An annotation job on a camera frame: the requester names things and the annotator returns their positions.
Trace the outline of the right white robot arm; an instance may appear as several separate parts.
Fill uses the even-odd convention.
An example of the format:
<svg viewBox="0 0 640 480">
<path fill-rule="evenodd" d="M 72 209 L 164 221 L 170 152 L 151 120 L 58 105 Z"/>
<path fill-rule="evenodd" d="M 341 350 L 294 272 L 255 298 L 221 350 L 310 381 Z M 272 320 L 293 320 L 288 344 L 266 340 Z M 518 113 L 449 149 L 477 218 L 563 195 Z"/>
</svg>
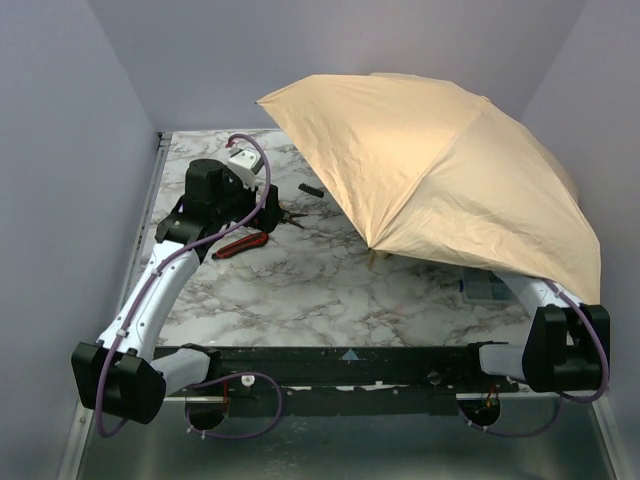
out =
<svg viewBox="0 0 640 480">
<path fill-rule="evenodd" d="M 524 346 L 487 343 L 479 347 L 481 370 L 555 392 L 567 400 L 590 403 L 610 380 L 610 315 L 589 305 L 561 284 L 511 272 L 496 276 L 531 317 Z"/>
</svg>

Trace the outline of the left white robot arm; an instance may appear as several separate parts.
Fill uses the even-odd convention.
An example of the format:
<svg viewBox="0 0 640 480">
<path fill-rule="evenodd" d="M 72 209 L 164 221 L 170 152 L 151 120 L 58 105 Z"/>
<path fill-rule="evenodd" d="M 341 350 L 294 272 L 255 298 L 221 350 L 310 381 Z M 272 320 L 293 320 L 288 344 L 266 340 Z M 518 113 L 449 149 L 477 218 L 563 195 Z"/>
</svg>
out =
<svg viewBox="0 0 640 480">
<path fill-rule="evenodd" d="M 186 345 L 157 359 L 161 330 L 186 283 L 211 246 L 253 218 L 272 231 L 278 220 L 276 188 L 260 192 L 255 178 L 270 166 L 254 149 L 227 161 L 196 159 L 184 192 L 158 223 L 155 244 L 138 283 L 109 327 L 93 343 L 80 343 L 71 364 L 80 401 L 96 415 L 148 424 L 166 396 L 203 382 L 215 352 Z"/>
</svg>

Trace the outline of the beige umbrella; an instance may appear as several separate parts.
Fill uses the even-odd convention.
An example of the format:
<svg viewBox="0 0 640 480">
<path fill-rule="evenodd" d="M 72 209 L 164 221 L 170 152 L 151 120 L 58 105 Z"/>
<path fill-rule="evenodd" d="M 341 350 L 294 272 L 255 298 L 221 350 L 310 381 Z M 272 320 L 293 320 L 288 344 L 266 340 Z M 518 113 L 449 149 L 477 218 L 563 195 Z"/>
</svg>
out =
<svg viewBox="0 0 640 480">
<path fill-rule="evenodd" d="M 314 74 L 260 105 L 370 249 L 600 300 L 600 243 L 574 181 L 488 98 L 408 74 Z"/>
</svg>

